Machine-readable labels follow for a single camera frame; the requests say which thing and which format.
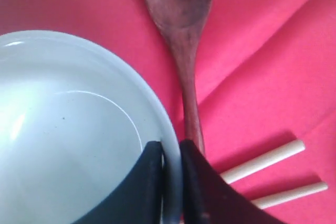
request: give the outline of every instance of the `white bowl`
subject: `white bowl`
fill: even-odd
[[[53,31],[0,36],[0,223],[71,224],[125,178],[148,141],[169,173],[178,223],[180,150],[145,81],[104,48]]]

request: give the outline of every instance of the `wooden spoon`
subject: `wooden spoon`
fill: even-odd
[[[182,86],[185,138],[204,142],[195,90],[195,58],[212,0],[146,0],[152,19],[174,56]]]

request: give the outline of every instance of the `black plastic object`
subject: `black plastic object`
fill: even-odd
[[[123,182],[74,224],[158,224],[163,193],[162,146],[148,142]]]
[[[186,224],[284,224],[225,183],[192,141],[182,141],[180,149]]]

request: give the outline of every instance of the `red fabric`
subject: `red fabric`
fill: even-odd
[[[144,0],[0,0],[0,34],[24,29],[75,34],[115,52],[183,137],[173,61]],[[256,198],[323,180],[329,190],[267,211],[288,223],[336,223],[336,0],[213,0],[196,75],[211,164],[222,172],[301,138],[303,153],[233,186]]]

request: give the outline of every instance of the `pink cloth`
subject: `pink cloth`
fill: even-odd
[[[51,29],[116,53],[149,83],[177,133],[173,61],[144,0],[0,0],[0,34]],[[336,0],[213,0],[196,84],[206,153],[222,172],[298,137],[307,150],[233,186],[256,198],[323,180],[330,189],[267,211],[336,223]]]

